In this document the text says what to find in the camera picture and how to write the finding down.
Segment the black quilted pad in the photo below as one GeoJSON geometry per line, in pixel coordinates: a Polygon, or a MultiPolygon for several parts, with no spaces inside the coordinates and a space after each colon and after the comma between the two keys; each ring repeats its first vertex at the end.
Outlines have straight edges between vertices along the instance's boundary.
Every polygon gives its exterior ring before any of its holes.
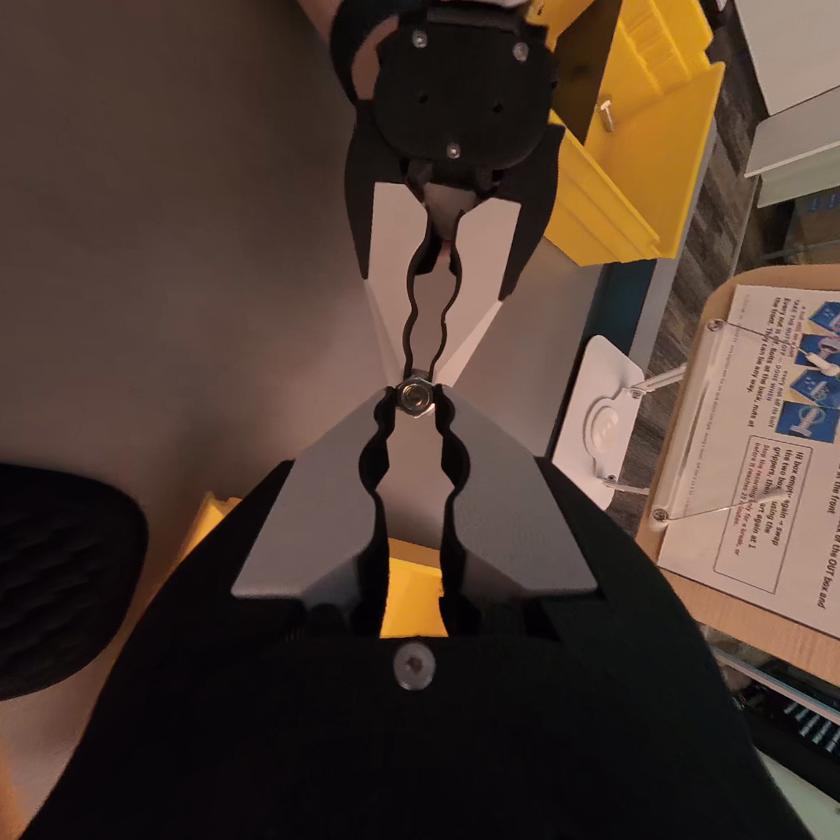
{"type": "Polygon", "coordinates": [[[149,545],[140,505],[99,480],[1,464],[1,700],[54,686],[111,643],[149,545]]]}

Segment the yellow plastic bin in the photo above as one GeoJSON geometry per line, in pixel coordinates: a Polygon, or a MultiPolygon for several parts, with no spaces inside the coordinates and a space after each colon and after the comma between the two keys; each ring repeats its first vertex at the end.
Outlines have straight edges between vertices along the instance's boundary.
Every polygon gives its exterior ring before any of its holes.
{"type": "MultiPolygon", "coordinates": [[[[216,497],[208,491],[188,530],[171,571],[234,510],[240,498],[216,497]]],[[[443,577],[439,552],[422,545],[389,538],[390,581],[381,638],[446,637],[439,609],[443,577]]]]}
{"type": "Polygon", "coordinates": [[[548,29],[565,128],[546,238],[578,266],[675,258],[725,72],[700,2],[532,2],[528,21],[548,29]]]}

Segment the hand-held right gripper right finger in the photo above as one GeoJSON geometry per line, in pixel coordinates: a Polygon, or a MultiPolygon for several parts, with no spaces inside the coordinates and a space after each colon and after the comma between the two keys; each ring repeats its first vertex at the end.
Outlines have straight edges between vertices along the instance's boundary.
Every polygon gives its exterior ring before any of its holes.
{"type": "Polygon", "coordinates": [[[439,551],[448,635],[478,634],[498,607],[595,593],[537,459],[445,385],[436,388],[436,429],[451,483],[439,551]]]}

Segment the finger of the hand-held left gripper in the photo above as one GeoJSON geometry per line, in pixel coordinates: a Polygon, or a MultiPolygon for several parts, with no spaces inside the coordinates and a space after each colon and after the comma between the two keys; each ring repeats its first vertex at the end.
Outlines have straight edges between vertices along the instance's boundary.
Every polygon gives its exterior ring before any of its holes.
{"type": "Polygon", "coordinates": [[[433,235],[427,207],[408,185],[374,184],[366,297],[387,384],[412,375],[434,380],[435,360],[418,361],[412,350],[418,317],[414,281],[433,235]]]}
{"type": "Polygon", "coordinates": [[[520,204],[492,197],[461,215],[451,256],[455,292],[443,314],[443,349],[432,381],[453,386],[501,308],[501,285],[520,204]]]}

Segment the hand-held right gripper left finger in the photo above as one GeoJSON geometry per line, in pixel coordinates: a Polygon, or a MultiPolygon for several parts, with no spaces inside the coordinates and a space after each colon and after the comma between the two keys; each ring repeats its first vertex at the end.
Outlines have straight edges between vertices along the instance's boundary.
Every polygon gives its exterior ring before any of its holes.
{"type": "Polygon", "coordinates": [[[390,579],[385,511],[396,391],[375,392],[295,460],[232,584],[247,601],[331,606],[359,635],[381,633],[390,579]]]}

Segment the printed instruction sheet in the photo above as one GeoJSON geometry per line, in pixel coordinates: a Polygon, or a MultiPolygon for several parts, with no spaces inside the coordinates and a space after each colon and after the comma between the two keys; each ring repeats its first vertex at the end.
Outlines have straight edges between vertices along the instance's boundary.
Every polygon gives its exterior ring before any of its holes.
{"type": "Polygon", "coordinates": [[[703,332],[653,502],[661,568],[833,637],[838,315],[838,290],[736,286],[703,332]]]}

